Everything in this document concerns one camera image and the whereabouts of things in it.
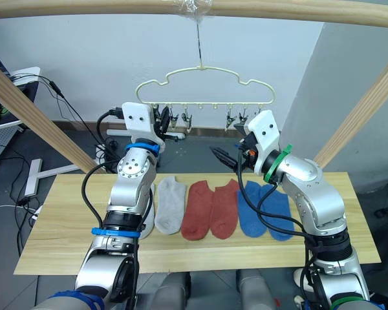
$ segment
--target wooden table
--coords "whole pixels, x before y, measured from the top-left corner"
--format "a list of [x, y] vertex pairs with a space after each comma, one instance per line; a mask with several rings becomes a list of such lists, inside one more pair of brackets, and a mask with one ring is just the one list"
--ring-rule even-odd
[[[158, 174], [155, 184], [171, 174]], [[223, 186], [234, 174], [175, 174], [177, 181], [188, 187], [207, 180], [211, 189]], [[91, 228], [97, 225], [81, 197], [84, 174], [62, 174], [56, 177], [47, 196], [15, 274], [77, 274], [91, 242]], [[361, 263], [380, 262], [378, 251], [362, 213], [360, 204], [346, 172], [325, 173], [326, 179], [342, 195], [345, 202], [350, 239]], [[99, 174], [90, 178], [87, 193], [90, 201], [104, 217], [106, 203], [116, 180], [114, 174]], [[244, 174], [246, 180], [262, 183], [254, 174]], [[155, 193], [155, 207], [158, 197]], [[290, 200], [292, 216], [297, 209]], [[262, 237], [249, 238], [240, 225], [227, 240], [217, 239], [209, 231], [199, 241], [185, 240], [178, 232], [165, 235], [155, 228], [140, 242], [138, 252], [141, 273], [245, 269], [258, 267], [298, 267], [304, 262], [301, 237], [285, 242], [274, 240], [268, 230]]]

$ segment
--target wooden pole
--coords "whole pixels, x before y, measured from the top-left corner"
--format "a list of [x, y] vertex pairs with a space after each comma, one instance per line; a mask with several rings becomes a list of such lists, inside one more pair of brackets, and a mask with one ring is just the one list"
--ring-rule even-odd
[[88, 172], [95, 167], [95, 162], [53, 124], [1, 71], [0, 103], [83, 172]]
[[[185, 14], [183, 0], [0, 0], [0, 18], [66, 14]], [[346, 0], [213, 0], [211, 16], [264, 17], [388, 27], [388, 5]]]
[[315, 157], [323, 168], [388, 99], [388, 65]]

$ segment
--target blue sock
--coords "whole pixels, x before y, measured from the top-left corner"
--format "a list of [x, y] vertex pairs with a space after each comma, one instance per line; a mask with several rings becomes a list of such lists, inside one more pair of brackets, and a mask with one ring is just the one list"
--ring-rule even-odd
[[[260, 190], [260, 197], [263, 197], [263, 195], [266, 194], [272, 187], [273, 185], [262, 186]], [[264, 201], [261, 208], [267, 213], [290, 216], [289, 199], [286, 194], [282, 194], [278, 191], [271, 193], [271, 195], [269, 195], [269, 197], [267, 197]], [[273, 226], [294, 231], [293, 222], [291, 221], [283, 220], [281, 218], [271, 218], [269, 216], [264, 216], [264, 219]], [[272, 229], [269, 229], [269, 231], [272, 237], [279, 241], [285, 241], [292, 237], [290, 234], [283, 234]]]
[[[256, 182], [248, 181], [244, 189], [252, 203], [257, 206], [260, 200], [260, 185]], [[257, 218], [256, 212], [248, 206], [241, 191], [237, 191], [237, 206], [240, 227], [246, 236], [256, 238], [266, 232], [266, 226]]]

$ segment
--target sock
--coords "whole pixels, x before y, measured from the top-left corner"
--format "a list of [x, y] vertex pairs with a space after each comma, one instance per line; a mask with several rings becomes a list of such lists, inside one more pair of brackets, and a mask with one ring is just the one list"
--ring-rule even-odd
[[213, 194], [207, 181], [199, 181], [189, 188], [187, 209], [181, 227], [181, 234], [185, 239], [200, 240], [206, 236], [210, 228]]
[[239, 184], [230, 180], [226, 186], [216, 187], [213, 197], [213, 210], [210, 229], [220, 239], [230, 237], [237, 226], [237, 190]]
[[[256, 182], [247, 181], [244, 188], [247, 196], [252, 203], [257, 206], [260, 200], [260, 185]], [[244, 200], [241, 191], [237, 191], [237, 205], [239, 211], [240, 227], [246, 236], [256, 238], [262, 236], [267, 227], [257, 217], [257, 213], [248, 206], [246, 200]]]
[[[155, 195], [155, 184], [154, 183], [151, 184], [151, 190], [153, 192], [153, 199], [154, 199], [154, 195]], [[151, 209], [149, 210], [148, 216], [144, 221], [145, 229], [141, 232], [140, 239], [144, 239], [153, 230], [153, 228], [154, 228], [154, 216], [155, 216], [155, 208], [154, 208], [154, 201], [153, 201], [153, 204], [151, 206]]]
[[163, 234], [174, 234], [181, 228], [186, 200], [185, 184], [175, 181], [175, 176], [168, 176], [158, 184], [158, 209], [155, 227]]
[[[272, 185], [262, 186], [260, 189], [260, 197], [263, 197], [263, 195], [266, 194], [271, 188]], [[274, 191], [263, 202], [262, 210], [268, 213], [290, 216], [289, 199], [287, 198], [286, 194]], [[265, 216], [264, 219], [273, 226], [288, 229], [289, 231], [294, 231], [293, 222], [291, 221], [282, 220], [281, 218], [271, 218], [268, 216]], [[269, 229], [269, 231], [272, 237], [278, 241], [285, 241], [291, 239], [292, 237], [290, 234], [283, 234], [272, 229]]]

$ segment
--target green band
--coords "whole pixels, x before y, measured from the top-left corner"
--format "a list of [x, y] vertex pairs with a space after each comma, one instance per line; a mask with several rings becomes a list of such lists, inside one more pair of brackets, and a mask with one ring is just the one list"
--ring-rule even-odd
[[266, 183], [269, 183], [270, 178], [272, 177], [273, 172], [276, 170], [277, 166], [282, 162], [283, 158], [286, 157], [286, 155], [289, 155], [292, 151], [292, 145], [289, 144], [284, 150], [282, 150], [282, 153], [278, 155], [278, 157], [274, 160], [272, 166], [270, 167], [269, 171], [264, 176], [264, 181]]
[[357, 300], [364, 300], [364, 299], [362, 297], [359, 297], [359, 296], [342, 297], [342, 298], [339, 298], [339, 299], [335, 300], [334, 302], [332, 302], [332, 305], [330, 305], [329, 309], [334, 310], [336, 308], [336, 306], [338, 306], [338, 305], [344, 304], [345, 302], [354, 302]]

